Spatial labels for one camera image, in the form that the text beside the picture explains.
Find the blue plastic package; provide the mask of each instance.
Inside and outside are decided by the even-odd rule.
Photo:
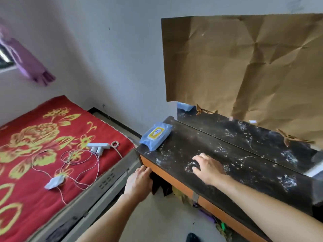
[[[157,122],[152,128],[143,134],[140,143],[147,145],[150,151],[156,150],[171,133],[173,126],[163,122]]]
[[[194,105],[188,105],[185,103],[177,102],[177,108],[183,109],[185,111],[190,111],[192,108],[194,108]]]

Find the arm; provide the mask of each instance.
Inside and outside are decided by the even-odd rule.
[[[129,217],[152,189],[151,168],[138,168],[127,180],[124,194],[77,242],[118,242]]]
[[[274,242],[316,242],[323,239],[323,223],[260,193],[226,175],[220,162],[202,153],[193,157],[201,170],[193,172],[231,198]]]

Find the black shoe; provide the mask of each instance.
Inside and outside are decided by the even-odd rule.
[[[201,240],[195,234],[189,233],[186,238],[186,242],[201,242]]]

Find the red blanket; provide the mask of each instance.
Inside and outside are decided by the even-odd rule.
[[[60,171],[61,155],[68,150],[87,149],[89,142],[113,141],[120,143],[117,149],[122,156],[133,148],[123,134],[65,96],[53,98],[0,127],[0,241],[25,241],[65,206],[57,188],[44,188],[50,178],[33,170],[32,161],[36,169],[51,177],[63,174],[75,179],[94,166],[95,156],[79,165],[65,165]],[[89,156],[89,152],[79,151],[71,158],[75,163]],[[120,159],[114,149],[104,150],[99,175]],[[78,181],[93,183],[97,170],[96,167],[87,171]],[[71,179],[65,179],[61,190],[66,203],[82,192]]]

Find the person's left hand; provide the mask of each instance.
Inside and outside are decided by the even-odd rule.
[[[131,199],[136,200],[138,203],[147,198],[152,189],[152,180],[149,175],[152,170],[150,167],[146,168],[141,166],[128,177],[124,194],[130,195]]]

